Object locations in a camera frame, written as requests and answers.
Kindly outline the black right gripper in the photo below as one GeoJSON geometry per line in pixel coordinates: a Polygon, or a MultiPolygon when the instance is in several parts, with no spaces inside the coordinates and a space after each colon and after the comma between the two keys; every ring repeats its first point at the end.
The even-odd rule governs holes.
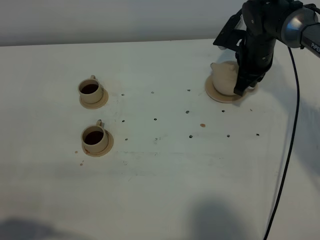
{"type": "Polygon", "coordinates": [[[298,9],[296,0],[248,0],[229,18],[213,44],[236,53],[239,70],[234,94],[243,96],[247,88],[262,81],[272,66],[285,20],[298,9]]]}

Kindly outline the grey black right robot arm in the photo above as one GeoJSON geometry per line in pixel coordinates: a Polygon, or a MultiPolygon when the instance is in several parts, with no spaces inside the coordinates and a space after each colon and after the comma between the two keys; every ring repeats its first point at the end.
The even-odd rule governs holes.
{"type": "Polygon", "coordinates": [[[276,41],[320,55],[319,8],[299,0],[248,0],[214,41],[235,52],[239,66],[233,93],[242,96],[271,68],[276,41]]]}

